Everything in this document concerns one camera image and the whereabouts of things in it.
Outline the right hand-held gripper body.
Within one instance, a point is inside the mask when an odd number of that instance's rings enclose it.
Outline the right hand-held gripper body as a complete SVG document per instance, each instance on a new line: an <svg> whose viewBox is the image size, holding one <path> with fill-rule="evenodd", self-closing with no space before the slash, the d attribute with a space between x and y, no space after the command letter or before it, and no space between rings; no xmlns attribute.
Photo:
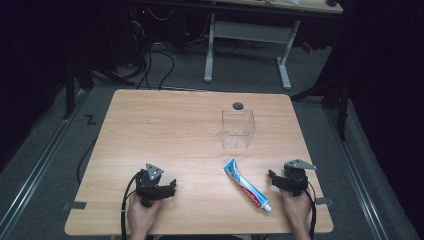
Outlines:
<svg viewBox="0 0 424 240"><path fill-rule="evenodd" d="M301 159L292 160L284 164L284 175L288 179L288 191L294 196L299 196L308 188L306 170L315 171L317 167Z"/></svg>

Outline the person's left hand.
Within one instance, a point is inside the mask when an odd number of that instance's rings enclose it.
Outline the person's left hand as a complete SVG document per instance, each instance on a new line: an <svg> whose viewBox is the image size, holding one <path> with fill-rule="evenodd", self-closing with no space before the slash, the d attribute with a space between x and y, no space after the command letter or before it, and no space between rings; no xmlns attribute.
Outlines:
<svg viewBox="0 0 424 240"><path fill-rule="evenodd" d="M129 196L127 211L130 235L148 235L156 220L161 205L162 200L157 200L153 202L150 208L144 207L141 204L141 198L136 193L132 193Z"/></svg>

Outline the clear plastic container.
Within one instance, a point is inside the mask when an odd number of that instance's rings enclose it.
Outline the clear plastic container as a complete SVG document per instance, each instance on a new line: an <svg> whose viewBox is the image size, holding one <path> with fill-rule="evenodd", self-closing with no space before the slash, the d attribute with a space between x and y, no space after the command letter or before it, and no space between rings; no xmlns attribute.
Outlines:
<svg viewBox="0 0 424 240"><path fill-rule="evenodd" d="M224 148L247 148L255 134L251 110L223 110L221 143Z"/></svg>

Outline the black metal stand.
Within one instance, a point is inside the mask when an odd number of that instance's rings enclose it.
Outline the black metal stand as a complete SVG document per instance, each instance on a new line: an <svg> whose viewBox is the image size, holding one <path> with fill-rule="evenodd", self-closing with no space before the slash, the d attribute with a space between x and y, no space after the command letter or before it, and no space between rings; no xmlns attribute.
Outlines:
<svg viewBox="0 0 424 240"><path fill-rule="evenodd" d="M99 64L81 57L71 57L66 65L66 105L64 118L68 120L76 110L75 81L78 81L83 90L91 90L94 87L94 80L91 71L95 70L107 77L112 82L131 86L132 82L107 70Z"/></svg>
<svg viewBox="0 0 424 240"><path fill-rule="evenodd" d="M290 97L292 101L299 101L308 96L322 96L321 106L325 109L337 108L336 131L342 140L345 140L345 124L347 119L347 106L349 90L352 82L351 68L325 67L317 83L298 94Z"/></svg>

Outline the metal floor rail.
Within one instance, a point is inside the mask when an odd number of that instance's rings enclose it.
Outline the metal floor rail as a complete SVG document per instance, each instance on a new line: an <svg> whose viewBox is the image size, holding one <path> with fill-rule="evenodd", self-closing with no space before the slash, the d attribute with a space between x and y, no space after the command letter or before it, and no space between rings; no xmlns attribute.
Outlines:
<svg viewBox="0 0 424 240"><path fill-rule="evenodd" d="M361 178L360 172L355 165L353 155L350 152L348 144L343 140L337 129L336 116L332 110L323 110L326 119L329 122L330 128L337 140L338 146L342 152L342 159L347 168L348 176L351 185L358 198L362 212L366 218L368 226L372 232L374 240L389 240L387 232L382 224L379 214L377 213L374 201L372 200L364 181Z"/></svg>
<svg viewBox="0 0 424 240"><path fill-rule="evenodd" d="M74 109L65 114L65 91L35 124L6 169L0 173L0 240L13 231L26 205L49 168L53 155L76 112L90 94L80 89L74 100Z"/></svg>

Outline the person's right hand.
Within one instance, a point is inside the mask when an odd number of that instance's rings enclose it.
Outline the person's right hand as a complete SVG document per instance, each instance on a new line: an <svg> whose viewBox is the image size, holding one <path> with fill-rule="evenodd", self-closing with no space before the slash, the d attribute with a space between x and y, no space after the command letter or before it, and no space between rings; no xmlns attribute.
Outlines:
<svg viewBox="0 0 424 240"><path fill-rule="evenodd" d="M306 193L301 193L299 196L293 196L290 192L280 191L283 201L284 213L288 219L291 229L294 233L307 233L308 216L311 211L311 204Z"/></svg>

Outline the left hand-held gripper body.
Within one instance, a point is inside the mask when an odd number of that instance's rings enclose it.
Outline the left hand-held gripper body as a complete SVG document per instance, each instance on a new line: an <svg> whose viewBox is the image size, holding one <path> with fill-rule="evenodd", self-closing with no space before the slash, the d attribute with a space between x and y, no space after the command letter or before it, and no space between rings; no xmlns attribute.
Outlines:
<svg viewBox="0 0 424 240"><path fill-rule="evenodd" d="M154 201L166 197L166 187L159 186L163 170L147 163L144 169L136 174L136 194L141 198L141 204L150 208Z"/></svg>

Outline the blue white toothpaste tube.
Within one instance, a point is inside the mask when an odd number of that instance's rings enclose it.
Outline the blue white toothpaste tube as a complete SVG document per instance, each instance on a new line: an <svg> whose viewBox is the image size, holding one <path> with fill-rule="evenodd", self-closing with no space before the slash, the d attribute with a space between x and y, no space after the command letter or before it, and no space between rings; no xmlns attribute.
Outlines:
<svg viewBox="0 0 424 240"><path fill-rule="evenodd" d="M240 173L235 158L231 158L223 166L223 170L234 182L236 182L243 189L243 191L258 208L261 208L266 212L270 212L272 210L272 207L269 205L268 198Z"/></svg>

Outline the white-framed wooden desk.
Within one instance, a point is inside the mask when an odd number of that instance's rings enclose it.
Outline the white-framed wooden desk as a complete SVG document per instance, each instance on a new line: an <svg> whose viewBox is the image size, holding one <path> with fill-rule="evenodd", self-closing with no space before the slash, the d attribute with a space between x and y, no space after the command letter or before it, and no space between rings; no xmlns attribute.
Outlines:
<svg viewBox="0 0 424 240"><path fill-rule="evenodd" d="M343 13L337 0L209 0L212 7L252 7L254 10L288 10L295 13L335 14ZM213 79L214 41L216 38L246 40L263 43L283 44L283 55L276 58L281 82L285 90L291 89L286 61L298 32L301 20L292 20L290 26L273 23L247 23L240 20L216 20L210 15L208 52L205 62L204 81Z"/></svg>

